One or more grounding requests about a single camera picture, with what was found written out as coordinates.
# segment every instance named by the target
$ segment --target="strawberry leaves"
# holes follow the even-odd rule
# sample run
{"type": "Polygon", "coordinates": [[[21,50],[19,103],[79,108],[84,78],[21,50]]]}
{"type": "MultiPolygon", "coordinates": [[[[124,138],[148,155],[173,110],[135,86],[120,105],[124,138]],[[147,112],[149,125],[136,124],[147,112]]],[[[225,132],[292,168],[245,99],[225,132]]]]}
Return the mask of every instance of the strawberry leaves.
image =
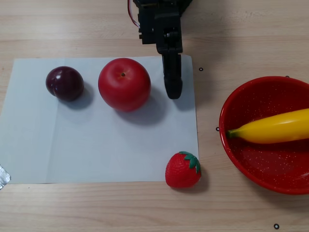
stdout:
{"type": "Polygon", "coordinates": [[[181,151],[181,152],[179,152],[179,154],[186,155],[184,157],[184,160],[190,161],[189,168],[196,168],[197,173],[200,172],[201,165],[200,165],[198,159],[194,155],[192,155],[191,153],[186,152],[186,151],[181,151]]]}

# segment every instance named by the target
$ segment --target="table surface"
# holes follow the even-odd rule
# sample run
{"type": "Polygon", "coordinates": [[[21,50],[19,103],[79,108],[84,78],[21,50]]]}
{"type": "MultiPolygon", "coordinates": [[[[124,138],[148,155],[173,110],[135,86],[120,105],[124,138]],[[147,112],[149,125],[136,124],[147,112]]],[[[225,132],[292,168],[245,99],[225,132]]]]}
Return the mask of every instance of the table surface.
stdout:
{"type": "MultiPolygon", "coordinates": [[[[183,15],[206,170],[194,189],[161,182],[8,185],[0,192],[0,231],[255,232],[278,223],[282,232],[307,232],[309,196],[281,195],[246,179],[216,127],[228,95],[248,80],[309,81],[308,8],[307,0],[193,0],[183,15]]],[[[157,55],[138,37],[125,0],[0,0],[0,108],[15,58],[157,55]]]]}

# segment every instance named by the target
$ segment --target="yellow banana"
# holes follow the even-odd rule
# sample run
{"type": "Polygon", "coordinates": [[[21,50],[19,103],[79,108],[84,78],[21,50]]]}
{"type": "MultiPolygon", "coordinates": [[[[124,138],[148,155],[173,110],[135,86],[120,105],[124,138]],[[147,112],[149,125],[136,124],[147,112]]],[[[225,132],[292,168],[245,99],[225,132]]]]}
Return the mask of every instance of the yellow banana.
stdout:
{"type": "Polygon", "coordinates": [[[263,118],[239,129],[229,130],[228,138],[240,137],[256,144],[274,144],[309,139],[309,109],[263,118]]]}

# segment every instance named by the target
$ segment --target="strawberry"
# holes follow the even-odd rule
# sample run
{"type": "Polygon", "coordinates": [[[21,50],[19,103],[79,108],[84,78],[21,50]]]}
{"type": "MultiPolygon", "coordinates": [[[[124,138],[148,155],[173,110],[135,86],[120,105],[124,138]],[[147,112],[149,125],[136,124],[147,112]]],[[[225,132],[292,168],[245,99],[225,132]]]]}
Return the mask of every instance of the strawberry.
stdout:
{"type": "Polygon", "coordinates": [[[201,178],[198,159],[189,152],[175,154],[166,166],[165,180],[172,188],[189,188],[201,178]]]}

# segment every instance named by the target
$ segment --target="foil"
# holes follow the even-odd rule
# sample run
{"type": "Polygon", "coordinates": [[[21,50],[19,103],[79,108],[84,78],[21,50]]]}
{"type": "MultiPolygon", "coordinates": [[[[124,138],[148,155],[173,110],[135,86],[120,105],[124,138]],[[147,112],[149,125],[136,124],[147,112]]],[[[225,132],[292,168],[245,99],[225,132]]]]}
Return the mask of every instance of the foil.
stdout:
{"type": "Polygon", "coordinates": [[[10,174],[0,165],[0,190],[11,180],[10,174]]]}

